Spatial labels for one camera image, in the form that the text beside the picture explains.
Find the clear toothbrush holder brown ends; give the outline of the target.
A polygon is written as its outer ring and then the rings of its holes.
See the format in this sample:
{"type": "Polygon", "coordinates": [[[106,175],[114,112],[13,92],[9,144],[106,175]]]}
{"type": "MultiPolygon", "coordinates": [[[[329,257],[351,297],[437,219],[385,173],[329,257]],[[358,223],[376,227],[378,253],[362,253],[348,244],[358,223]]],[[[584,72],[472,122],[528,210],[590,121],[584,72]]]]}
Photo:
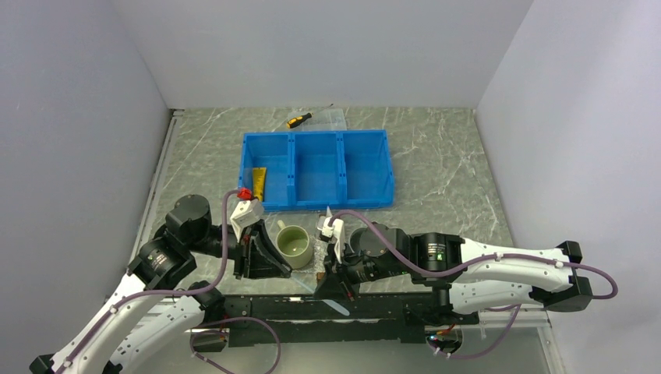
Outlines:
{"type": "Polygon", "coordinates": [[[326,275],[325,262],[328,257],[328,249],[325,245],[317,248],[314,253],[315,282],[319,283],[326,275]]]}

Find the blue three-compartment plastic bin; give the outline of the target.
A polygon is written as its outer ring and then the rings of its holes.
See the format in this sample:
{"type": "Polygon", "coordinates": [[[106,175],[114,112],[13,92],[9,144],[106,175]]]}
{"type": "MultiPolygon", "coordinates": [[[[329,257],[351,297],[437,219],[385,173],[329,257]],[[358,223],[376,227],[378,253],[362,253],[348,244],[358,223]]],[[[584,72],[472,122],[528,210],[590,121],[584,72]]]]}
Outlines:
{"type": "Polygon", "coordinates": [[[395,177],[383,130],[248,132],[238,187],[254,191],[266,171],[267,212],[380,209],[394,203],[395,177]]]}

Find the grey ceramic mug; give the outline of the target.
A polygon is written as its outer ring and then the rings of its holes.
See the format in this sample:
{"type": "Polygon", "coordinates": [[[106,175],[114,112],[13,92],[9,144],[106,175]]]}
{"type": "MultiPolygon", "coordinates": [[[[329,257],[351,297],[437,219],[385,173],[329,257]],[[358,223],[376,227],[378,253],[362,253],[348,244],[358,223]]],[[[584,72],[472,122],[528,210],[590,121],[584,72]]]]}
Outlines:
{"type": "Polygon", "coordinates": [[[367,228],[358,228],[354,230],[349,237],[349,248],[353,253],[359,255],[362,252],[362,247],[360,245],[360,240],[362,235],[367,231],[367,228]]]}

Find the light green ceramic mug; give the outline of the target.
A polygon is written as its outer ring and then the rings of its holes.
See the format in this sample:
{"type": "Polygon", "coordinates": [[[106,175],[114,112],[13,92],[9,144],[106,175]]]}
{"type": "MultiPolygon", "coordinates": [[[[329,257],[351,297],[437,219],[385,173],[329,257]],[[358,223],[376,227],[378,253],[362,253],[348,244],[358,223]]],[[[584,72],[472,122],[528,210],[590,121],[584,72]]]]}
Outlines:
{"type": "Polygon", "coordinates": [[[287,225],[279,220],[276,246],[285,261],[294,270],[307,266],[313,258],[313,249],[307,231],[298,225],[287,225]]]}

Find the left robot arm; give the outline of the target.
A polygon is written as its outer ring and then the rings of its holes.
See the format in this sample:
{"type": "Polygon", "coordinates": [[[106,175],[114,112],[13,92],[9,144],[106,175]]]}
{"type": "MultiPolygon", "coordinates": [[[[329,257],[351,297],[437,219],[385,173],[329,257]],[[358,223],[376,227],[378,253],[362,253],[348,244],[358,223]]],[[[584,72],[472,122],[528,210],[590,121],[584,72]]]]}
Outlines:
{"type": "Polygon", "coordinates": [[[237,278],[290,277],[292,268],[270,240],[263,212],[250,190],[230,191],[215,225],[206,197],[180,198],[92,320],[59,351],[37,356],[30,372],[127,372],[169,333],[218,325],[224,296],[217,286],[229,261],[237,278]]]}

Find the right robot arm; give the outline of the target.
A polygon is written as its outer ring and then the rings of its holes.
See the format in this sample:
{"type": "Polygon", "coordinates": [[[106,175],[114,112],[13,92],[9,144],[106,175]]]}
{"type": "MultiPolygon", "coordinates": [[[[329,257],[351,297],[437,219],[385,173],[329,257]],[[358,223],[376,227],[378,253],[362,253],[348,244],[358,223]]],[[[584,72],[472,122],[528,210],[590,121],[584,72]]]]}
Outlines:
{"type": "Polygon", "coordinates": [[[343,251],[330,246],[315,298],[354,301],[361,284],[408,275],[413,284],[432,289],[429,312],[438,323],[509,305],[578,312],[594,298],[589,279],[573,267],[581,261],[575,242],[534,251],[437,232],[408,235],[378,223],[374,227],[355,230],[343,251]]]}

